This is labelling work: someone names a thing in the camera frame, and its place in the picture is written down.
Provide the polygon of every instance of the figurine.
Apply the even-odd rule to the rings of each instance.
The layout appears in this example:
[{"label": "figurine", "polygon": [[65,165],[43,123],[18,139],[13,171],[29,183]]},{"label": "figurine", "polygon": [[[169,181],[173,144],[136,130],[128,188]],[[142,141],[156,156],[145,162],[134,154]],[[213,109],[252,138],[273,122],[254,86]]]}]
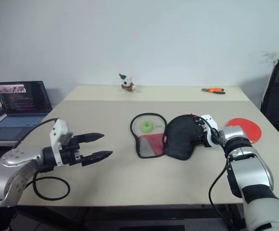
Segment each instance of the figurine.
[{"label": "figurine", "polygon": [[132,83],[132,77],[127,78],[126,76],[119,74],[120,78],[123,81],[123,84],[121,85],[122,89],[125,89],[127,91],[133,91],[135,90],[135,85]]}]

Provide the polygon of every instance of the white wall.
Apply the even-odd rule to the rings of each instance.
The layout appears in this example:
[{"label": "white wall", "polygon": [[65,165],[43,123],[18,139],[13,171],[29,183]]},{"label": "white wall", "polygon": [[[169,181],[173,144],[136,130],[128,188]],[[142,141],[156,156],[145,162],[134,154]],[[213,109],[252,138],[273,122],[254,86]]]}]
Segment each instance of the white wall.
[{"label": "white wall", "polygon": [[0,0],[0,81],[239,85],[260,104],[279,58],[279,0]]}]

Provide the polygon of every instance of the black bag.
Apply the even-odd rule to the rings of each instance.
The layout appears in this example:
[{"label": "black bag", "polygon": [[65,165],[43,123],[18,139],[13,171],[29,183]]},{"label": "black bag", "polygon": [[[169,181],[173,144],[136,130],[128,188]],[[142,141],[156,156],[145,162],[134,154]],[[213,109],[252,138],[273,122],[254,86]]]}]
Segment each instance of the black bag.
[{"label": "black bag", "polygon": [[179,160],[191,157],[194,145],[191,140],[203,132],[202,126],[194,121],[195,115],[181,115],[174,118],[164,133],[164,154]]}]

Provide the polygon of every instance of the black laptop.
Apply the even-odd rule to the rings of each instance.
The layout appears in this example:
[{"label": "black laptop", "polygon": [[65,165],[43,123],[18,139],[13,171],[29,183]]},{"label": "black laptop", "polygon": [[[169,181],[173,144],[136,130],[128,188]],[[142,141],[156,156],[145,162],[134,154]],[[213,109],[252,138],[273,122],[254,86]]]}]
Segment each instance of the black laptop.
[{"label": "black laptop", "polygon": [[1,82],[0,102],[6,117],[0,122],[0,141],[17,141],[52,110],[42,81]]}]

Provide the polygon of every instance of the wire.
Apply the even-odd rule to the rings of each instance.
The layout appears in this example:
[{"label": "wire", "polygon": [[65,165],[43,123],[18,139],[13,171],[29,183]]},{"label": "wire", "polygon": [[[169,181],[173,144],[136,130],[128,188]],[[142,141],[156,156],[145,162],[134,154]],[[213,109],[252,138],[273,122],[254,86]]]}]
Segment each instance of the wire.
[{"label": "wire", "polygon": [[[58,201],[58,200],[64,199],[65,197],[67,197],[67,196],[70,194],[70,190],[71,190],[70,184],[69,184],[67,181],[65,181],[64,179],[59,178],[59,177],[40,177],[40,178],[37,178],[38,173],[39,173],[39,172],[36,172],[36,173],[34,174],[33,180],[32,180],[31,182],[29,182],[29,183],[26,185],[26,188],[27,188],[29,185],[32,184],[32,185],[33,185],[33,189],[34,189],[34,193],[35,193],[38,197],[40,197],[41,199],[47,200],[47,201]],[[63,182],[63,183],[67,186],[67,188],[68,188],[67,193],[66,193],[65,195],[61,196],[61,197],[56,197],[56,198],[50,198],[50,197],[46,197],[46,196],[42,195],[42,194],[38,191],[38,189],[37,189],[36,182],[37,182],[38,180],[45,180],[45,179],[54,179],[54,180],[59,180],[59,181]]]},{"label": "wire", "polygon": [[51,121],[55,121],[55,122],[56,122],[57,120],[58,120],[58,118],[48,119],[48,120],[46,120],[46,121],[41,122],[41,123],[38,124],[37,126],[33,127],[33,128],[32,128],[30,131],[28,131],[21,139],[19,139],[17,143],[15,143],[15,145],[12,147],[12,149],[17,148],[17,147],[19,146],[19,144],[20,144],[33,130],[35,130],[36,128],[38,128],[38,127],[40,127],[41,125],[44,125],[44,124],[46,124],[46,123],[49,123],[49,122],[51,122]]},{"label": "wire", "polygon": [[[218,142],[218,144],[224,149],[224,145],[222,144],[222,141],[220,140],[220,136],[218,131],[213,128],[207,120],[205,120],[204,118],[200,117],[200,116],[195,116],[197,118],[200,118],[201,120],[203,120],[207,126],[210,128],[211,131],[211,135],[215,138],[215,140]],[[211,191],[214,187],[214,185],[217,183],[217,181],[221,178],[221,176],[224,174],[224,172],[226,171],[226,166],[228,164],[228,161],[226,161],[226,164],[223,168],[223,170],[221,171],[221,173],[217,176],[217,178],[215,179],[215,181],[213,181],[213,183],[211,184],[210,188],[209,188],[209,192],[208,192],[208,197],[209,197],[209,201],[210,204],[212,205],[212,207],[215,209],[215,211],[220,215],[220,217],[234,230],[234,231],[238,231],[228,220],[226,220],[226,218],[222,215],[222,213],[217,209],[217,207],[215,206],[215,204],[213,203],[212,199],[211,199]]]},{"label": "wire", "polygon": [[36,227],[35,227],[35,229],[34,229],[34,231],[36,231],[39,227],[40,227],[40,225],[42,225],[43,223],[39,223]]},{"label": "wire", "polygon": [[[38,128],[38,127],[40,127],[41,125],[44,125],[44,124],[46,124],[46,123],[49,123],[49,122],[51,122],[51,121],[55,121],[55,122],[56,122],[57,120],[58,120],[58,118],[48,119],[48,120],[45,120],[45,121],[41,122],[41,123],[38,124],[37,126],[33,127],[33,128],[32,128],[30,131],[28,131],[17,143],[15,143],[15,145],[12,147],[12,149],[17,148],[17,147],[19,146],[19,144],[20,144],[33,130],[35,130],[36,128]],[[36,173],[34,174],[34,176],[33,176],[33,180],[32,180],[31,182],[29,182],[29,183],[26,185],[26,188],[27,188],[29,185],[33,184],[34,192],[35,192],[35,194],[36,194],[38,197],[40,197],[40,198],[43,199],[43,200],[47,200],[47,201],[58,201],[58,200],[64,199],[65,197],[67,197],[67,196],[69,195],[69,193],[70,193],[70,184],[69,184],[67,181],[65,181],[64,179],[59,178],[59,177],[40,177],[40,178],[37,178],[38,173],[39,173],[39,172],[36,172]],[[39,191],[38,191],[38,189],[37,189],[36,182],[37,182],[38,180],[45,180],[45,179],[54,179],[54,180],[59,180],[59,181],[63,182],[63,183],[67,186],[67,188],[68,188],[67,193],[66,193],[64,196],[57,197],[57,198],[49,198],[49,197],[43,196],[41,193],[39,193]]]},{"label": "wire", "polygon": [[228,220],[226,220],[226,218],[221,214],[221,212],[217,209],[217,207],[215,206],[215,204],[213,203],[212,199],[211,199],[211,191],[214,187],[214,185],[216,184],[216,182],[221,178],[221,176],[224,174],[224,172],[226,171],[226,166],[227,166],[227,161],[226,164],[223,168],[223,170],[221,171],[221,173],[217,176],[217,178],[215,179],[215,181],[213,181],[213,183],[211,184],[210,188],[209,188],[209,193],[208,193],[208,197],[209,197],[209,201],[210,204],[212,205],[212,207],[215,209],[215,211],[220,215],[220,217],[234,230],[234,231],[238,231]]}]

